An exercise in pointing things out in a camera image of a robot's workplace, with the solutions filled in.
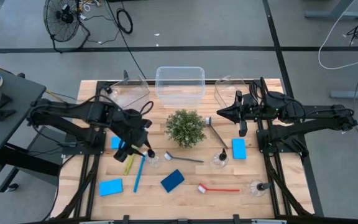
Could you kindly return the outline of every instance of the electric fan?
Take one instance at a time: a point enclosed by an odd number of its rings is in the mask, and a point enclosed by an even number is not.
[[[52,39],[53,49],[57,52],[63,53],[63,51],[56,49],[55,41],[66,42],[71,40],[77,32],[78,26],[82,26],[87,31],[84,41],[76,49],[64,52],[76,51],[82,48],[91,35],[84,24],[80,22],[79,17],[78,0],[46,0],[44,6],[44,24]]]

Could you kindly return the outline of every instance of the red object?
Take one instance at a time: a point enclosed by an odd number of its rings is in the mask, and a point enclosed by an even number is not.
[[[200,183],[200,186],[202,186],[205,190],[214,190],[214,191],[228,191],[228,192],[239,192],[240,189],[209,189],[205,187],[205,185]]]

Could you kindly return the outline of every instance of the red toothbrush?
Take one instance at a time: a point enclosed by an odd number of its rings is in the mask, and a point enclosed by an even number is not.
[[[239,192],[240,189],[209,189],[207,187],[205,187],[205,185],[203,184],[199,184],[198,186],[198,190],[201,192],[201,193],[205,193],[207,190],[213,190],[213,191],[225,191],[225,192]]]

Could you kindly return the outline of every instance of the black table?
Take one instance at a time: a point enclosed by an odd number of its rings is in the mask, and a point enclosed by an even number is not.
[[[39,99],[46,88],[1,69],[0,76],[3,79],[3,84],[0,87],[0,98],[4,93],[13,99],[12,102],[1,109],[16,110],[16,113],[10,115],[4,121],[0,121],[0,171],[6,164],[10,164],[44,174],[57,175],[58,164],[32,157],[27,154],[28,150],[7,143],[25,120],[31,102]]]

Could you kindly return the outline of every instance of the white cable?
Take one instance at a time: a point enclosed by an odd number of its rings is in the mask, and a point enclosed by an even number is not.
[[[320,60],[320,53],[321,53],[321,49],[324,47],[324,45],[326,44],[329,36],[331,35],[331,33],[333,32],[336,24],[339,22],[339,20],[341,20],[342,16],[345,14],[345,12],[352,6],[352,4],[354,3],[354,1],[352,1],[352,3],[342,12],[341,16],[339,16],[338,20],[334,23],[333,25],[333,28],[331,28],[331,30],[329,31],[328,35],[327,35],[327,38],[326,40],[324,41],[324,43],[322,44],[322,46],[320,47],[320,49],[318,50],[318,63],[325,69],[328,69],[328,70],[337,70],[337,69],[341,69],[341,68],[346,68],[346,67],[349,67],[349,66],[353,66],[353,65],[357,65],[358,62],[355,62],[355,63],[351,63],[349,65],[343,65],[343,66],[340,66],[340,67],[334,67],[334,68],[330,68],[330,67],[325,67],[322,63],[321,63],[321,60]]]
[[[85,11],[90,12],[91,11],[91,6],[95,5],[95,3],[90,3],[90,2],[84,2],[82,1],[82,7],[84,8]]]

